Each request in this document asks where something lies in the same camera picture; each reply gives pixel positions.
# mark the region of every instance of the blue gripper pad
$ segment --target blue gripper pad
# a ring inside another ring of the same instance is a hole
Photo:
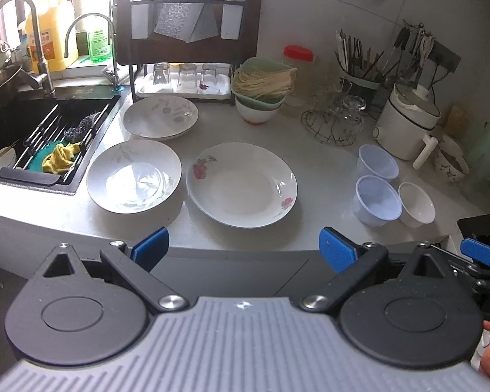
[[[490,267],[490,246],[473,239],[465,239],[461,242],[459,248],[463,255],[469,256]]]
[[[169,250],[169,232],[161,227],[142,240],[131,251],[131,259],[145,271],[150,272]]]
[[[319,234],[319,251],[339,274],[357,260],[356,250],[323,228]]]

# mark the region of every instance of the yellow plastic bottle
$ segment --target yellow plastic bottle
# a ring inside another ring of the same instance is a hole
[[[76,35],[69,35],[69,57],[64,58],[65,34],[74,20],[74,7],[68,0],[42,0],[37,2],[38,23],[44,56],[50,72],[58,72],[70,66],[78,58]],[[32,14],[29,13],[25,30],[33,60],[33,70],[38,73],[37,52],[34,45]]]

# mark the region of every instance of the red flower design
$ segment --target red flower design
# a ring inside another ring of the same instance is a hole
[[[192,165],[192,171],[197,180],[202,180],[207,175],[207,167],[205,163],[195,163]]]
[[[286,209],[290,206],[290,204],[294,201],[292,197],[287,197],[283,202],[281,202],[281,207],[283,209]]]

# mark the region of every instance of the yellow cloth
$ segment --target yellow cloth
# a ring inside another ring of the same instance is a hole
[[[42,162],[42,170],[51,174],[63,174],[73,164],[73,158],[80,152],[80,143],[57,144],[53,152],[47,155]]]

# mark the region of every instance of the white tray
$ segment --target white tray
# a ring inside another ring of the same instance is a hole
[[[160,85],[153,84],[154,73],[150,72],[144,78],[136,81],[136,95],[138,97],[151,97],[156,94],[172,94],[185,99],[211,99],[225,100],[230,99],[230,78],[227,75],[218,74],[218,82],[214,89],[202,90],[199,88],[201,74],[198,73],[198,88],[196,93],[178,93],[178,72],[171,72],[172,88],[160,89]]]

